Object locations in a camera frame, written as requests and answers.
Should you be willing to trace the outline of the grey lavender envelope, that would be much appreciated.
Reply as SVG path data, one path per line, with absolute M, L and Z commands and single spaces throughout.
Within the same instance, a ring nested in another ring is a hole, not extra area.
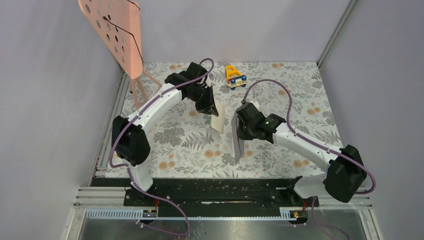
M 240 159 L 245 153 L 244 140 L 240 140 L 238 137 L 238 126 L 239 120 L 236 113 L 232 116 L 231 119 L 231 133 L 232 133 L 232 143 L 234 149 L 234 159 L 237 163 L 240 162 Z

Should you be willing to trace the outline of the beige lined letter paper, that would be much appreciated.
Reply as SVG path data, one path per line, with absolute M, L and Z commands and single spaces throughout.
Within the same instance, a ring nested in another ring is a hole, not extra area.
M 219 133 L 224 133 L 225 127 L 225 107 L 219 102 L 215 102 L 218 116 L 212 115 L 210 119 L 210 127 Z

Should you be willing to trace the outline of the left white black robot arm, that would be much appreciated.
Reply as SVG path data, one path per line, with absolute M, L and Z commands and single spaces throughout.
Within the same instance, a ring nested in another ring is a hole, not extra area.
M 136 199 L 144 206 L 152 204 L 155 192 L 153 178 L 146 164 L 151 147 L 147 133 L 158 120 L 184 99 L 194 102 L 198 113 L 220 117 L 209 74 L 201 63 L 191 62 L 186 70 L 170 74 L 158 92 L 127 117 L 118 115 L 112 122 L 111 153 L 123 159 L 131 184 L 137 189 Z

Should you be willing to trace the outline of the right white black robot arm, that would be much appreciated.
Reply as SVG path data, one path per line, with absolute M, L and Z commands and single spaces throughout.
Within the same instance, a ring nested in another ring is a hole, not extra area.
M 348 203 L 368 176 L 354 146 L 338 148 L 327 144 L 295 130 L 276 114 L 264 116 L 251 102 L 238 107 L 234 117 L 238 154 L 243 155 L 245 141 L 263 140 L 299 154 L 323 171 L 319 175 L 298 176 L 286 187 L 287 201 L 293 206 L 321 195 Z

